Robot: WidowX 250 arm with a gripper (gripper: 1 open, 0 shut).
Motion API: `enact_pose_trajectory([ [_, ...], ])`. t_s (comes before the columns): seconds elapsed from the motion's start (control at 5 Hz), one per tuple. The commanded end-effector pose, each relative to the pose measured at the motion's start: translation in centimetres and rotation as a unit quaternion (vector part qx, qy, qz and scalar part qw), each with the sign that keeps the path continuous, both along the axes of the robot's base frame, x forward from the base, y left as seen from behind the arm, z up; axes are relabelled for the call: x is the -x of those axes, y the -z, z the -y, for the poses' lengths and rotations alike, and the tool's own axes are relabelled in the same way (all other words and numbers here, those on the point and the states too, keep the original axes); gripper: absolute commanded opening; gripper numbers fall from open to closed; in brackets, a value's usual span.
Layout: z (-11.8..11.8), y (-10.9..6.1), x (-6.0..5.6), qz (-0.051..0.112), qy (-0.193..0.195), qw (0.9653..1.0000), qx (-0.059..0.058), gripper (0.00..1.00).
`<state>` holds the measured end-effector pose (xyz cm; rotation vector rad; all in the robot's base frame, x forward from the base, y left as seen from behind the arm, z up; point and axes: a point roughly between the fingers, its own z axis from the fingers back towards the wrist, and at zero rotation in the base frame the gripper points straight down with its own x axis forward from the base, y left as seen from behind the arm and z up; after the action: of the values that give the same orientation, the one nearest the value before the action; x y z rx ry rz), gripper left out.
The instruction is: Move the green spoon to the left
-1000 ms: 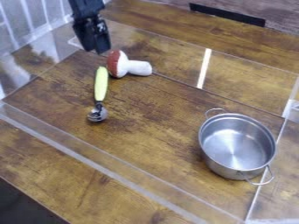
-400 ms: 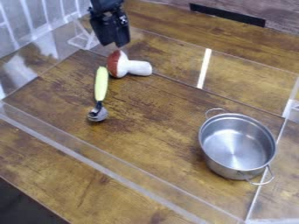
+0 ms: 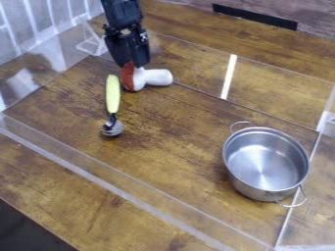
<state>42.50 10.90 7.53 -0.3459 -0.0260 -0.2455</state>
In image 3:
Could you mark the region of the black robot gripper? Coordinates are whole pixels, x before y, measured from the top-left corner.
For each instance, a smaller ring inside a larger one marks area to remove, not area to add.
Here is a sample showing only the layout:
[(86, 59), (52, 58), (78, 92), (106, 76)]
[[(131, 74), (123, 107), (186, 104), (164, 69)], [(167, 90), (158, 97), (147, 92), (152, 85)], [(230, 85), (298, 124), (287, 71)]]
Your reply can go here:
[[(132, 59), (138, 68), (151, 62), (150, 38), (142, 28), (143, 11), (140, 0), (100, 0), (107, 24), (104, 43), (115, 64), (123, 67)], [(130, 30), (130, 37), (122, 35)]]

